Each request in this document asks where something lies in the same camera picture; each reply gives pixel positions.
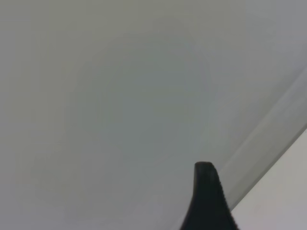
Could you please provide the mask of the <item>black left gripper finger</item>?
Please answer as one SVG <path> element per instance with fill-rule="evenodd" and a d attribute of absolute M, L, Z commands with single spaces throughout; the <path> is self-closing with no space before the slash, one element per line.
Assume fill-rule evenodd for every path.
<path fill-rule="evenodd" d="M 192 199 L 182 230 L 237 230 L 218 172 L 211 162 L 194 165 Z"/>

